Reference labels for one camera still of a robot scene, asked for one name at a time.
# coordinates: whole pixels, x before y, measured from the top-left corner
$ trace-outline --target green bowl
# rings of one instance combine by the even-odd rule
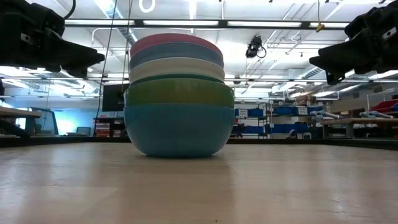
[[[234,108],[234,91],[224,83],[196,78],[165,78],[131,85],[124,105],[193,103]]]

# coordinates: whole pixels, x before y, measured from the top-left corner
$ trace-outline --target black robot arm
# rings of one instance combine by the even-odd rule
[[[398,1],[372,8],[345,28],[349,41],[318,51],[310,63],[326,71],[329,85],[345,79],[345,73],[378,73],[398,69]]]
[[[65,20],[53,10],[24,0],[0,0],[0,65],[51,72],[65,69],[84,78],[104,60],[95,49],[62,39]]]

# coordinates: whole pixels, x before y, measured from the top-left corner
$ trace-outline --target workbench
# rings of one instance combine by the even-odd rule
[[[35,118],[40,118],[41,116],[42,113],[37,111],[24,111],[0,106],[0,128],[10,134],[15,134],[22,138],[29,138],[33,136],[35,132]],[[2,118],[26,118],[25,130]]]
[[[354,124],[377,124],[381,126],[398,126],[398,119],[387,119],[387,118],[344,118],[344,119],[333,119],[321,121],[323,125],[323,138],[326,139],[328,136],[328,127],[333,124],[345,124],[346,125],[346,137],[354,138]]]

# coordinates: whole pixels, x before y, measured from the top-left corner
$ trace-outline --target chair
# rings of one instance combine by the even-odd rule
[[[76,132],[79,134],[83,134],[85,136],[90,136],[91,128],[90,127],[77,127]]]
[[[297,131],[294,129],[291,130],[289,136],[286,139],[297,139]]]

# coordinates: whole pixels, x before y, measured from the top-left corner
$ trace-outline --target white bowl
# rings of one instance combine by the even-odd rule
[[[202,75],[224,81],[224,70],[206,60],[197,58],[162,58],[142,63],[130,71],[130,83],[161,75]]]

